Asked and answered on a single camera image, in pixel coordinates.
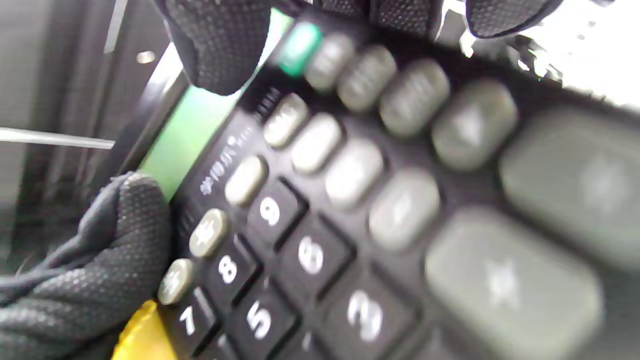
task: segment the gray button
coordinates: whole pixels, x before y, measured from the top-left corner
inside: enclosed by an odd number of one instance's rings
[[[449,96],[449,79],[433,60],[409,65],[382,95],[380,117],[396,136],[416,135]]]
[[[339,208],[355,206],[382,174],[384,161],[378,147],[364,139],[347,143],[326,175],[325,190]]]
[[[585,111],[533,119],[500,163],[508,198],[608,264],[640,270],[640,135]]]
[[[211,209],[205,213],[189,239],[189,250],[196,258],[211,255],[218,243],[226,235],[227,214],[220,209]]]
[[[302,174],[320,170],[341,140],[342,129],[335,118],[327,113],[316,114],[293,144],[293,167]]]
[[[245,206],[267,178],[267,165],[260,156],[244,159],[225,185],[225,198],[230,204]]]
[[[329,35],[307,65],[305,78],[316,90],[331,90],[354,54],[355,46],[349,37]]]
[[[482,166],[516,125],[518,110],[509,90],[480,80],[456,95],[433,126],[440,159],[459,171]]]
[[[264,124],[264,139],[279,149],[289,144],[307,118],[307,104],[296,94],[287,95]]]
[[[599,328],[587,264],[488,208],[457,212],[426,259],[434,294],[508,360],[566,359]]]
[[[175,304],[180,301],[193,280],[193,264],[189,259],[174,261],[166,271],[160,288],[158,300],[162,305]]]
[[[352,111],[369,109],[397,71],[396,61],[382,45],[374,45],[338,81],[338,96]]]
[[[438,186],[428,172],[419,168],[400,170],[371,206],[371,236],[387,250],[404,250],[432,221],[439,207]]]

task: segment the yellow object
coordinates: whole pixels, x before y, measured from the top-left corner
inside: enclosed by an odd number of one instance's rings
[[[111,360],[178,360],[166,335],[158,305],[144,303],[120,334]]]

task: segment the calculator button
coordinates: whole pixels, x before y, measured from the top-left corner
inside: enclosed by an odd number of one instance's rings
[[[327,113],[316,114],[293,144],[293,167],[302,174],[317,172],[341,140],[342,129],[335,118]]]
[[[186,295],[174,313],[171,327],[173,335],[180,348],[189,355],[193,355],[211,331],[219,325],[218,318],[201,288],[195,288]]]
[[[455,96],[433,126],[440,159],[459,171],[482,166],[516,126],[518,110],[509,90],[480,80]]]
[[[346,359],[379,359],[415,313],[373,274],[363,274],[328,310],[326,330]]]
[[[289,144],[307,118],[307,104],[296,94],[287,95],[264,124],[264,139],[279,149]]]
[[[430,288],[504,359],[564,359],[598,328],[587,264],[488,208],[458,211],[426,258]]]
[[[290,76],[302,75],[321,41],[322,33],[316,25],[308,22],[296,25],[280,51],[282,71]]]
[[[262,241],[277,246],[305,206],[281,181],[268,183],[249,210],[248,225]]]
[[[500,163],[509,200],[606,263],[640,270],[640,135],[585,111],[533,119]]]
[[[420,168],[400,170],[371,206],[371,236],[387,250],[404,250],[433,220],[439,207],[440,194],[433,176]]]
[[[174,261],[166,271],[158,289],[160,304],[170,305],[178,302],[191,285],[192,280],[193,264],[191,260],[178,259]]]
[[[226,334],[222,334],[216,341],[212,341],[196,360],[238,360],[236,351],[229,343]]]
[[[225,241],[214,254],[207,274],[207,291],[220,307],[235,303],[257,275],[258,262],[240,236]]]
[[[234,312],[232,334],[247,359],[264,360],[288,335],[296,314],[274,289],[273,281],[242,301]]]
[[[282,360],[330,360],[330,358],[326,356],[316,337],[307,332]]]
[[[307,65],[305,78],[318,91],[331,90],[354,54],[355,46],[349,37],[329,35]]]
[[[324,184],[331,203],[352,208],[382,174],[384,161],[378,147],[369,140],[347,143],[331,165]]]
[[[267,165],[260,156],[244,159],[225,185],[227,201],[231,205],[247,205],[267,177],[267,171]]]
[[[338,96],[351,111],[369,109],[396,74],[396,61],[384,46],[374,45],[338,80]]]
[[[413,136],[449,97],[449,79],[433,60],[409,65],[380,99],[380,117],[390,133]]]
[[[210,209],[200,220],[189,239],[189,250],[197,258],[211,255],[226,235],[229,227],[227,214],[220,209]]]
[[[347,245],[317,217],[307,217],[282,249],[284,276],[296,289],[316,297],[346,265]]]

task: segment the black calculator body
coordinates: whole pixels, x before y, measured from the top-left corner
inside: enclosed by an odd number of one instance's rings
[[[639,180],[637,115],[311,10],[172,200],[163,321],[182,360],[637,359]]]

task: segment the black glove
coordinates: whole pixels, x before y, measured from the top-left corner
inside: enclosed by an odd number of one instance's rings
[[[170,216],[157,183],[118,177],[78,234],[32,271],[0,277],[2,360],[108,360],[168,266]]]
[[[247,82],[267,39],[271,1],[155,1],[194,85],[228,95]],[[440,25],[443,1],[315,0],[314,3],[324,10],[365,17],[375,24],[429,37]],[[539,23],[561,2],[466,0],[467,23],[480,38],[510,35]]]

